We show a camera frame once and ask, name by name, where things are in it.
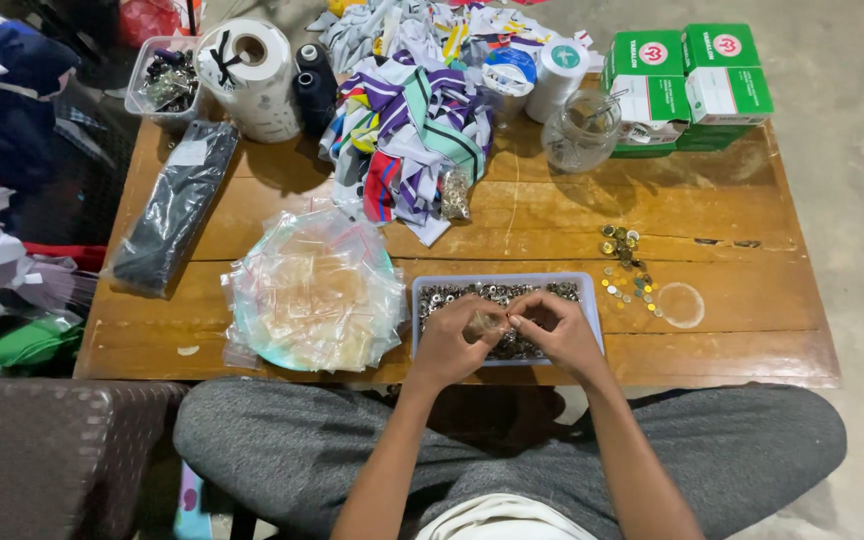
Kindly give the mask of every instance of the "glass jar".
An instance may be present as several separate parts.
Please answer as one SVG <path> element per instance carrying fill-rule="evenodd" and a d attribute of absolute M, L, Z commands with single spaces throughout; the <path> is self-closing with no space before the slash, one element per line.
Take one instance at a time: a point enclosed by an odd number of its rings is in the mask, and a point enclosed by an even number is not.
<path fill-rule="evenodd" d="M 618 101 L 602 90 L 574 92 L 542 127 L 549 166 L 571 174 L 601 165 L 616 150 L 621 118 Z"/>

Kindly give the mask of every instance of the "white tape roll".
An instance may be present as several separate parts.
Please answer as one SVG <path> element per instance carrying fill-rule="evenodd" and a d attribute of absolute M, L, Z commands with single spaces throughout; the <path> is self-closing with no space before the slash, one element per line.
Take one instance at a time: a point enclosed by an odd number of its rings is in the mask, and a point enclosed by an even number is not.
<path fill-rule="evenodd" d="M 222 62 L 227 64 L 235 57 L 242 61 L 227 66 L 228 80 L 220 84 L 222 69 L 212 51 L 219 52 L 226 31 Z M 195 68 L 198 80 L 249 139 L 281 142 L 299 134 L 292 88 L 298 68 L 289 41 L 272 23 L 255 18 L 223 21 L 198 40 Z"/>
<path fill-rule="evenodd" d="M 529 93 L 525 113 L 545 124 L 579 90 L 591 62 L 589 51 L 575 39 L 558 37 L 546 43 L 538 54 L 535 88 Z"/>

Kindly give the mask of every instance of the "navy blue cloth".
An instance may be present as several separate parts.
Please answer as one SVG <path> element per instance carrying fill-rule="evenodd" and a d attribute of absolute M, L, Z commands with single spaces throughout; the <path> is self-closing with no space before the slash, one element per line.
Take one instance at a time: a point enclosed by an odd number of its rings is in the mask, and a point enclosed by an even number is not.
<path fill-rule="evenodd" d="M 60 77 L 78 68 L 71 49 L 18 21 L 0 22 L 0 65 L 8 73 L 0 83 L 38 92 L 59 92 Z M 53 104 L 0 89 L 0 186 L 38 191 L 55 173 L 52 133 Z"/>

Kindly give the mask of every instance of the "gray sweatpants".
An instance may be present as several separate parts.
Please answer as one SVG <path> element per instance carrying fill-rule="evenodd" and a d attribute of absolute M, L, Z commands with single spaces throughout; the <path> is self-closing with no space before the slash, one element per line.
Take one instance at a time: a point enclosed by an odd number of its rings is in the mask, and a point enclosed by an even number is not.
<path fill-rule="evenodd" d="M 174 444 L 192 469 L 286 540 L 328 538 L 390 413 L 352 391 L 220 378 L 185 398 Z M 709 540 L 782 509 L 846 455 L 835 409 L 796 387 L 699 390 L 634 415 Z M 568 440 L 510 458 L 426 429 L 401 537 L 491 493 L 541 501 L 600 540 L 621 538 L 588 413 Z"/>

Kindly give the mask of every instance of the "wooden table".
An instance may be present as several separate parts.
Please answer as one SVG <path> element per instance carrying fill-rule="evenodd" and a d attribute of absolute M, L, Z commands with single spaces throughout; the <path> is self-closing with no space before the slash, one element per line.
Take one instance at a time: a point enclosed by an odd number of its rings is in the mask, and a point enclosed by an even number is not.
<path fill-rule="evenodd" d="M 606 223 L 641 234 L 638 256 L 660 289 L 690 285 L 704 316 L 692 327 L 669 324 L 696 310 L 684 287 L 663 298 L 668 316 L 639 300 L 624 309 L 596 285 L 608 363 L 625 385 L 713 387 L 750 381 L 836 387 L 839 367 L 789 194 L 771 126 L 721 153 L 674 153 L 658 159 L 610 159 L 593 172 L 550 175 L 541 126 L 519 118 L 496 137 L 487 173 L 471 195 L 472 222 L 451 227 L 431 248 L 402 223 L 384 228 L 388 251 L 417 276 L 587 272 L 598 283 Z M 145 206 L 168 139 L 149 122 L 139 131 L 112 243 Z M 240 143 L 218 202 L 171 300 L 114 292 L 99 282 L 75 376 L 98 379 L 204 380 L 259 375 L 293 382 L 402 381 L 411 336 L 364 373 L 302 373 L 263 364 L 226 367 L 223 332 L 232 321 L 219 286 L 230 261 L 280 211 L 302 212 L 329 197 L 331 164 L 315 143 Z M 623 287 L 631 291 L 633 287 Z M 468 383 L 571 385 L 552 366 L 485 368 Z"/>

